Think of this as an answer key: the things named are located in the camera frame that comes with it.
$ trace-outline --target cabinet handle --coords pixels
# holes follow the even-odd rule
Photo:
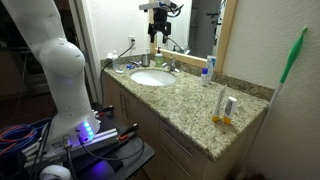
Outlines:
[[[128,105],[127,105],[127,102],[128,102],[128,98],[124,97],[124,107],[125,108],[125,113],[126,113],[126,118],[129,119],[129,113],[128,113]]]
[[[127,119],[130,118],[130,100],[129,98],[125,98],[125,102],[126,102],[126,114],[127,114]]]
[[[194,157],[193,154],[191,154],[186,148],[184,148],[177,140],[175,140],[166,130],[161,128],[161,131],[164,132],[165,135],[167,135],[173,142],[175,142],[183,151],[185,151],[191,158]]]
[[[120,93],[120,105],[121,105],[121,114],[123,114],[123,111],[124,111],[124,108],[123,108],[123,102],[122,102],[122,98],[123,98],[123,95],[121,92]]]
[[[180,168],[187,176],[191,177],[191,175],[178,163],[177,160],[174,159],[174,157],[171,156],[171,154],[170,154],[167,150],[164,149],[164,147],[162,147],[161,145],[160,145],[160,147],[161,147],[161,149],[179,166],[179,168]]]

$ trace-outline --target granite countertop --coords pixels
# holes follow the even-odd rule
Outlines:
[[[214,123],[211,121],[211,113],[223,85],[211,82],[204,87],[200,85],[200,77],[186,72],[172,72],[177,78],[174,84],[146,86],[130,79],[134,72],[142,69],[161,68],[155,68],[151,64],[148,68],[139,67],[123,74],[118,74],[111,68],[106,68],[105,72],[179,131],[212,162],[219,160],[246,128],[266,112],[266,100],[227,88],[220,117],[223,116],[228,97],[236,98],[238,104],[232,124],[227,125],[222,121]]]

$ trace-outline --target wooden mirror frame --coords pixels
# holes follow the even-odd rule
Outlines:
[[[231,30],[232,30],[234,16],[236,13],[237,3],[238,3],[238,0],[227,0],[226,1],[226,7],[225,7],[224,16],[223,16],[223,23],[222,23],[221,32],[220,32],[220,39],[219,39],[218,46],[217,46],[217,54],[216,54],[217,62],[215,64],[215,68],[214,68],[215,72],[221,73],[223,70],[223,64],[224,64],[227,49],[228,49],[229,38],[230,38]],[[153,11],[152,10],[149,11],[149,22],[153,22]],[[151,50],[151,53],[153,53],[153,54],[155,54],[157,51],[156,44],[157,44],[157,39],[155,37],[155,42],[150,43],[150,50]],[[184,55],[181,53],[177,53],[177,52],[173,52],[173,51],[169,51],[169,50],[165,50],[165,49],[162,49],[161,52],[164,57],[169,58],[170,57],[169,53],[171,53],[174,55],[174,57],[176,58],[177,61],[187,63],[187,64],[190,64],[193,66],[206,67],[206,64],[207,64],[207,60],[204,58],[199,58],[199,57],[190,56],[190,55]]]

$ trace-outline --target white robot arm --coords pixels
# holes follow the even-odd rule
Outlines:
[[[58,114],[53,118],[46,155],[62,150],[62,137],[77,134],[89,142],[100,125],[95,119],[84,81],[85,58],[66,40],[53,0],[1,0],[33,55],[42,65]]]

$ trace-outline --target backsplash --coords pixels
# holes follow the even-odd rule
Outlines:
[[[137,56],[129,56],[129,57],[122,57],[120,58],[120,63],[121,64],[126,64],[129,63],[130,61],[140,61],[141,60],[141,55]],[[106,63],[109,61],[101,60],[101,67],[104,67]],[[190,64],[186,64],[180,61],[176,61],[176,65],[178,69],[193,74],[195,76],[200,77],[201,75],[201,68],[192,66]],[[238,91],[250,94],[252,96],[256,96],[261,99],[265,99],[267,101],[270,101],[274,92],[274,89],[267,88],[261,85],[256,85],[253,83],[250,83],[248,81],[240,80],[234,77],[226,76],[222,73],[217,73],[215,72],[214,76],[212,76],[212,81],[217,82],[219,84],[227,84],[228,87],[236,89]]]

